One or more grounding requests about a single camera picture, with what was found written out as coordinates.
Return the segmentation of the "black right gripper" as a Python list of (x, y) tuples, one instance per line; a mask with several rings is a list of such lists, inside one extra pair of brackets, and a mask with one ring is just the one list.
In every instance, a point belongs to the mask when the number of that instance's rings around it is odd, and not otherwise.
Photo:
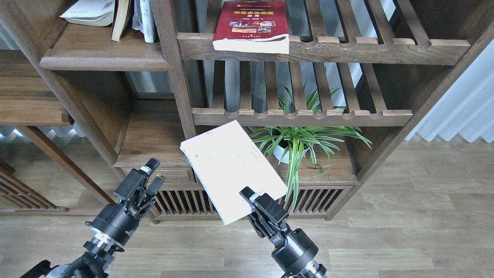
[(286, 223), (288, 212), (269, 195), (260, 195), (246, 186), (239, 194), (252, 210), (247, 217), (260, 238), (274, 244), (274, 261), (286, 276), (318, 276), (320, 265), (315, 261), (319, 248), (297, 228)]

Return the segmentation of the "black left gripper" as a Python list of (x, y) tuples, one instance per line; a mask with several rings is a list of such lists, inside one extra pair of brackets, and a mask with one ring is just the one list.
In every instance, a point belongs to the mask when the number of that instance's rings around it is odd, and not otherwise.
[(146, 187), (149, 177), (161, 164), (152, 157), (139, 170), (132, 169), (127, 177), (114, 191), (119, 198), (116, 205), (106, 205), (92, 221), (91, 226), (96, 233), (105, 234), (110, 241), (124, 246), (139, 226), (143, 216), (155, 202), (155, 196), (165, 180), (162, 175)]

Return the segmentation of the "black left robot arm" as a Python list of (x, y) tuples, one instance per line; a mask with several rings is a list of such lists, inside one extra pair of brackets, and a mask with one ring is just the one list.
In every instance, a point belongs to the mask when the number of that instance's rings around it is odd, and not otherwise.
[(43, 260), (28, 270), (23, 277), (39, 278), (106, 278), (106, 269), (113, 262), (115, 252), (124, 252), (140, 221), (155, 203), (155, 196), (164, 183), (157, 176), (150, 185), (147, 181), (159, 167), (160, 161), (151, 158), (140, 169), (132, 169), (114, 194), (119, 198), (115, 205), (106, 205), (93, 221), (86, 224), (95, 232), (91, 241), (84, 244), (85, 253), (70, 264), (51, 267)]

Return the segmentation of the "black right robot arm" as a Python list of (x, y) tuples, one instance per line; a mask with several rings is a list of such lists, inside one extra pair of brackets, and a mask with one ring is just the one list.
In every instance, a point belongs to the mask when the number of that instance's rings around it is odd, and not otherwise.
[(289, 213), (268, 194), (259, 195), (248, 186), (240, 195), (252, 206), (247, 218), (262, 239), (274, 244), (271, 253), (274, 261), (284, 271), (284, 278), (325, 278), (326, 268), (314, 257), (319, 248), (301, 228), (294, 231), (286, 223)]

